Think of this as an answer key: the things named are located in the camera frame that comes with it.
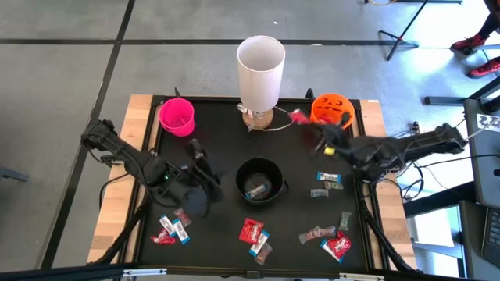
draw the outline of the wooden board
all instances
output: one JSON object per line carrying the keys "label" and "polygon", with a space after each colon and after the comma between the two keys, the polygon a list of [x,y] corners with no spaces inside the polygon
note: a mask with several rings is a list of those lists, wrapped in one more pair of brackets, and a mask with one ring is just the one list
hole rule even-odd
{"label": "wooden board", "polygon": [[[149,109],[151,107],[152,95],[133,94],[123,122],[120,137],[133,145],[136,149],[141,149],[144,140],[145,128],[148,122]],[[366,134],[372,136],[385,136],[384,120],[378,101],[361,101],[363,122]],[[158,121],[158,109],[156,109],[155,120],[152,127],[152,135],[148,146],[152,148],[156,137]],[[358,124],[352,124],[355,134],[359,134]],[[109,178],[124,174],[122,166],[113,167]],[[127,176],[115,183],[110,184],[105,192],[102,209],[98,217],[95,228],[94,239],[92,241],[88,261],[100,258],[105,250],[113,243],[120,234],[127,216],[127,210],[131,199],[131,191],[134,180]],[[377,196],[384,232],[392,242],[399,254],[411,265],[416,267],[413,254],[412,243],[409,239],[409,232],[406,227],[405,213],[398,188],[390,183],[379,183],[377,185]],[[131,234],[127,245],[126,261],[132,261],[135,237],[137,230]],[[380,251],[377,238],[371,233],[372,249],[375,265],[381,268]]]}
{"label": "wooden board", "polygon": [[[387,136],[382,109],[378,101],[361,100],[361,113],[366,135],[374,137]],[[387,175],[387,178],[396,180],[393,174]],[[408,227],[406,226],[405,210],[403,209],[398,187],[388,181],[378,183],[377,198],[385,236],[391,241],[392,246],[394,246],[395,250],[403,257],[406,263],[416,269],[412,241],[410,240]],[[371,231],[370,239],[372,241],[375,265],[381,268],[380,248],[378,247],[377,238]],[[396,270],[392,262],[391,269]]]}

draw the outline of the black pot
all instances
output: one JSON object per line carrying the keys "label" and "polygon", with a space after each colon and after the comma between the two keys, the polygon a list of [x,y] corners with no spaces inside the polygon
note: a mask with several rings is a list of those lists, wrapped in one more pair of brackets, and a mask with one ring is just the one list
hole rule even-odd
{"label": "black pot", "polygon": [[[266,191],[252,199],[247,197],[249,191],[263,184],[266,186]],[[280,168],[266,158],[252,158],[243,163],[236,173],[236,186],[243,199],[254,205],[268,203],[289,188]]]}

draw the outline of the small candy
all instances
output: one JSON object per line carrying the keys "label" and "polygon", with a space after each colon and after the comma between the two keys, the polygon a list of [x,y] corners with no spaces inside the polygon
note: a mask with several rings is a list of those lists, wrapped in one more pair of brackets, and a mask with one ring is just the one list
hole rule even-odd
{"label": "small candy", "polygon": [[341,224],[338,227],[338,230],[349,230],[349,217],[351,216],[350,212],[342,211]]}
{"label": "small candy", "polygon": [[245,222],[243,222],[239,239],[250,244],[257,244],[263,228],[264,224],[262,222],[246,218]]}
{"label": "small candy", "polygon": [[269,253],[272,250],[273,250],[273,248],[268,243],[264,243],[259,254],[255,257],[255,261],[257,261],[257,263],[260,265],[264,265],[264,262],[266,261],[267,255],[269,255]]}
{"label": "small candy", "polygon": [[314,189],[314,190],[311,190],[311,197],[312,198],[315,198],[315,197],[328,197],[328,190],[324,190],[324,189]]}
{"label": "small candy", "polygon": [[253,199],[253,198],[259,196],[260,194],[263,194],[266,191],[268,191],[268,188],[267,188],[267,185],[264,183],[264,184],[261,184],[259,187],[255,188],[254,190],[251,190],[251,191],[245,193],[245,196],[247,199]]}
{"label": "small candy", "polygon": [[344,260],[344,254],[351,248],[351,241],[343,232],[338,232],[337,239],[323,240],[320,247],[322,247],[328,254],[334,257],[339,263]]}
{"label": "small candy", "polygon": [[151,240],[153,243],[160,245],[172,245],[175,244],[175,238],[170,237],[169,232],[166,229],[162,229],[158,236],[151,235]]}
{"label": "small candy", "polygon": [[330,226],[330,227],[327,227],[327,228],[319,228],[318,237],[335,236],[335,235],[337,235],[337,231],[336,231],[336,227],[335,226]]}
{"label": "small candy", "polygon": [[183,209],[179,208],[173,211],[173,213],[177,216],[177,218],[180,219],[183,227],[189,226],[191,224],[191,220],[189,219],[188,215],[186,215]]}
{"label": "small candy", "polygon": [[264,243],[267,241],[267,238],[269,238],[269,234],[266,231],[262,231],[262,233],[260,233],[259,242],[257,244],[255,244],[255,245],[253,245],[250,248],[250,250],[248,250],[248,252],[252,256],[256,257],[257,254],[259,253],[259,251],[264,246]]}
{"label": "small candy", "polygon": [[325,147],[324,154],[328,156],[335,154],[335,148],[331,148],[329,146]]}
{"label": "small candy", "polygon": [[298,240],[300,241],[301,244],[304,244],[305,242],[307,242],[307,241],[309,241],[311,239],[319,237],[320,230],[321,230],[321,228],[319,226],[315,226],[309,232],[303,233],[303,234],[299,234],[298,235]]}
{"label": "small candy", "polygon": [[342,185],[342,183],[325,181],[325,188],[328,190],[330,189],[343,190],[344,186]]}
{"label": "small candy", "polygon": [[159,223],[161,223],[166,231],[168,231],[170,237],[175,237],[177,235],[177,233],[175,233],[175,229],[173,228],[173,224],[170,222],[169,218],[166,217],[166,215],[162,215]]}
{"label": "small candy", "polygon": [[338,183],[341,182],[341,175],[335,175],[335,174],[318,172],[316,178],[318,180],[336,181]]}
{"label": "small candy", "polygon": [[186,230],[184,230],[184,227],[182,227],[180,219],[173,221],[173,228],[175,229],[175,232],[179,234],[179,239],[182,244],[186,244],[191,239],[186,233]]}

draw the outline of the person's foot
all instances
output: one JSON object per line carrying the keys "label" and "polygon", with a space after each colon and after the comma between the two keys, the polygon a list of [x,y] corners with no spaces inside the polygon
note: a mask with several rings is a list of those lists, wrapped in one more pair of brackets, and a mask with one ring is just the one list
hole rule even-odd
{"label": "person's foot", "polygon": [[474,48],[477,46],[482,46],[482,45],[484,45],[484,42],[486,42],[486,39],[487,38],[483,39],[483,38],[481,38],[481,36],[479,34],[476,34],[474,37],[455,42],[452,45],[452,49],[461,52],[467,48]]}
{"label": "person's foot", "polygon": [[496,59],[492,59],[491,61],[483,64],[482,66],[470,70],[469,73],[467,73],[467,76],[470,78],[481,78],[499,69],[500,69],[500,62],[497,62]]}

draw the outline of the orange pumpkin bucket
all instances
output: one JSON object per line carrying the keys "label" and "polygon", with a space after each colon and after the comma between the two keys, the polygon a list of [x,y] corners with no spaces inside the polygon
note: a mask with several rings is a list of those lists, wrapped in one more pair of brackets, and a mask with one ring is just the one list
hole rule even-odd
{"label": "orange pumpkin bucket", "polygon": [[344,112],[351,114],[351,118],[344,125],[345,129],[354,120],[354,106],[352,106],[352,103],[346,97],[339,94],[321,94],[312,103],[310,119],[314,123],[339,124]]}

